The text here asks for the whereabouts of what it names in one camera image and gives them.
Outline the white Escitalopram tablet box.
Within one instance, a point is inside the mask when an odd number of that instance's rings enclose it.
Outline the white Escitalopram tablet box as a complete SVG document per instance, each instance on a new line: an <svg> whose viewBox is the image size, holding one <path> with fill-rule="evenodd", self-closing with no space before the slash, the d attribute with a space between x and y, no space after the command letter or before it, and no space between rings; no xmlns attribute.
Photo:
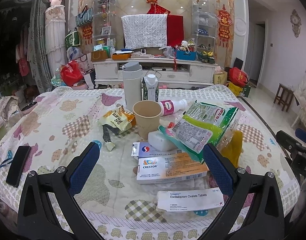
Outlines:
<svg viewBox="0 0 306 240"><path fill-rule="evenodd" d="M218 187L204 190L159 191L157 209L166 212L200 211L224 206Z"/></svg>

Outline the orange yellow snack bag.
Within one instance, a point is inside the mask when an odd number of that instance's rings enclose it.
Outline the orange yellow snack bag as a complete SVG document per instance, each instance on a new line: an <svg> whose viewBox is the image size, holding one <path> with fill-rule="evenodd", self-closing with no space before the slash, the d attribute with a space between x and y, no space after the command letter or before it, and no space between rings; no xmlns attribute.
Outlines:
<svg viewBox="0 0 306 240"><path fill-rule="evenodd" d="M109 110L98 120L103 130L103 140L107 150L112 151L115 144L111 141L110 134L121 135L136 125L135 114L126 111L124 106L117 104L114 109Z"/></svg>

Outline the orange Crestor medicine box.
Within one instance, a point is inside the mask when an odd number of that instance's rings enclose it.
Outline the orange Crestor medicine box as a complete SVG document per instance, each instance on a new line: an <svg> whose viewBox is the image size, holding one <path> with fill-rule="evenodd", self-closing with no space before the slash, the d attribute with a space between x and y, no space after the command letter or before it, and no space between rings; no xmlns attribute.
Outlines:
<svg viewBox="0 0 306 240"><path fill-rule="evenodd" d="M208 171L205 163L194 161L188 153L140 158L137 182L155 184L184 181L205 177Z"/></svg>

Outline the green plastic snack bag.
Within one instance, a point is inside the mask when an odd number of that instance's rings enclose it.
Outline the green plastic snack bag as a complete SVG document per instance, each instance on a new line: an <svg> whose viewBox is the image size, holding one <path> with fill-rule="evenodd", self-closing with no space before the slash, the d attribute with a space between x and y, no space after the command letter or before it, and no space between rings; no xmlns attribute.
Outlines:
<svg viewBox="0 0 306 240"><path fill-rule="evenodd" d="M212 144L222 150L233 138L240 117L237 107L195 101L173 128L161 125L158 130L192 160L203 163L204 146Z"/></svg>

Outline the brown paper cup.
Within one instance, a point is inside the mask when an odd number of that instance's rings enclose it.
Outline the brown paper cup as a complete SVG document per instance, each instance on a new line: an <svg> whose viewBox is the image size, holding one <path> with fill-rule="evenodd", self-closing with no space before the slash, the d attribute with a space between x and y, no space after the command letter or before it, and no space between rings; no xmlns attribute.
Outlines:
<svg viewBox="0 0 306 240"><path fill-rule="evenodd" d="M138 133L143 139L158 129L162 109L159 103L150 100L139 101L133 106Z"/></svg>

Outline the brown wooden stool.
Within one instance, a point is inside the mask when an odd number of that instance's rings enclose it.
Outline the brown wooden stool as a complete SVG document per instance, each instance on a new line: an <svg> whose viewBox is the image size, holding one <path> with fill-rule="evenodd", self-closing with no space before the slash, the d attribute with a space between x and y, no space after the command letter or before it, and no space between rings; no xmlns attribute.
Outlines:
<svg viewBox="0 0 306 240"><path fill-rule="evenodd" d="M282 106L282 112L289 111L293 98L293 89L280 83L274 98L274 103Z"/></svg>

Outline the patchwork quilted table cover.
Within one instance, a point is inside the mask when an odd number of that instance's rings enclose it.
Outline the patchwork quilted table cover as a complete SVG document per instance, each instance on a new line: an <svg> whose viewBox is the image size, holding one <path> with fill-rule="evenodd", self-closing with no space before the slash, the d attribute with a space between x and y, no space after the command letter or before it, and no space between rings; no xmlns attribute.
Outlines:
<svg viewBox="0 0 306 240"><path fill-rule="evenodd" d="M136 128L114 136L108 151L99 118L124 103L122 89L56 88L0 141L0 200L24 239L197 239L218 209L157 210L158 191L207 189L210 175L137 183Z"/></svg>

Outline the red gift bag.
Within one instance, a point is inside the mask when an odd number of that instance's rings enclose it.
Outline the red gift bag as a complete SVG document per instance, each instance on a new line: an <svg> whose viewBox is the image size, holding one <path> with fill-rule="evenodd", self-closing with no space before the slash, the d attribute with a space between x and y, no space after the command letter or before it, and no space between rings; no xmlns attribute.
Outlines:
<svg viewBox="0 0 306 240"><path fill-rule="evenodd" d="M229 70L229 80L240 88L244 88L249 82L248 75L237 67Z"/></svg>

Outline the cardboard gift box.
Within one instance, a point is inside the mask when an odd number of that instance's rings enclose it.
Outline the cardboard gift box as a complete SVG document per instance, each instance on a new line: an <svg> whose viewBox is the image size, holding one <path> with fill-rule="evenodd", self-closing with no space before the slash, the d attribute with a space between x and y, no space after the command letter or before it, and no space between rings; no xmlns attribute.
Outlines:
<svg viewBox="0 0 306 240"><path fill-rule="evenodd" d="M227 83L227 72L216 72L213 75L213 83L215 85L225 85Z"/></svg>

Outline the white TV cabinet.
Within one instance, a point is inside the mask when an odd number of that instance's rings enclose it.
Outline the white TV cabinet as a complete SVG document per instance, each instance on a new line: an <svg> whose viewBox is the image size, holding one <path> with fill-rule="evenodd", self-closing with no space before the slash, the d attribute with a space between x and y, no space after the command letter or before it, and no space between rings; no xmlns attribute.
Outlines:
<svg viewBox="0 0 306 240"><path fill-rule="evenodd" d="M168 88L199 88L213 85L213 75L216 64L202 63L200 61L174 60L171 58L130 58L126 61L94 62L95 83L97 85L110 85L122 87L122 66L128 62L139 62L142 74L156 75L161 86Z"/></svg>

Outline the white pink yogurt bottle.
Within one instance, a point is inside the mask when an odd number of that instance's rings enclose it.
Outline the white pink yogurt bottle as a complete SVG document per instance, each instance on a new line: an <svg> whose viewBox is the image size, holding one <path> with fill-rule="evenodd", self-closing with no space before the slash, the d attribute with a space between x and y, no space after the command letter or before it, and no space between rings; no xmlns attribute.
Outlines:
<svg viewBox="0 0 306 240"><path fill-rule="evenodd" d="M185 99L163 100L158 103L161 107L161 116L172 115L178 111L184 111L188 106Z"/></svg>

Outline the grey thermos bottle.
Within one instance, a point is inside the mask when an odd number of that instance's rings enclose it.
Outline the grey thermos bottle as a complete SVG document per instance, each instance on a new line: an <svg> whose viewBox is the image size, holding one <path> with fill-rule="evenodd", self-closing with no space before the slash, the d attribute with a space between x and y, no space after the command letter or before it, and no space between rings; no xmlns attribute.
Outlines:
<svg viewBox="0 0 306 240"><path fill-rule="evenodd" d="M123 65L122 76L126 109L132 111L133 106L142 100L142 66L137 61Z"/></svg>

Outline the green white milk carton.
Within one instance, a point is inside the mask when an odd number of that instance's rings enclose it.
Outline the green white milk carton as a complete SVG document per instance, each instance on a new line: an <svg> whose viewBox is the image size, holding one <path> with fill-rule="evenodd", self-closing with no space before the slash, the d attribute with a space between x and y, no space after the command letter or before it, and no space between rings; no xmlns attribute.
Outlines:
<svg viewBox="0 0 306 240"><path fill-rule="evenodd" d="M159 88L158 79L155 74L148 74L142 80L142 99L158 102Z"/></svg>

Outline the blue storage basket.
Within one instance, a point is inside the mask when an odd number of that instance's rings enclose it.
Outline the blue storage basket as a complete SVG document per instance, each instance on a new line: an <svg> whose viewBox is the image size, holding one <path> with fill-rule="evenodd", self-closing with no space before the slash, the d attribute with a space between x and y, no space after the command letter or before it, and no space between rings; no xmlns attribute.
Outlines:
<svg viewBox="0 0 306 240"><path fill-rule="evenodd" d="M196 60L196 52L195 51L176 51L176 58L178 60L186 60L186 61L195 61Z"/></svg>

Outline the white quilted TV cover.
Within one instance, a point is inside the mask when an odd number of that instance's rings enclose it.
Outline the white quilted TV cover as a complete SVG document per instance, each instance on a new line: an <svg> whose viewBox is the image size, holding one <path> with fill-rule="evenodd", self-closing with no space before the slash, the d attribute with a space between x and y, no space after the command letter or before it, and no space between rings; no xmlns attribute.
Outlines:
<svg viewBox="0 0 306 240"><path fill-rule="evenodd" d="M125 15L121 21L127 49L167 45L167 14Z"/></svg>

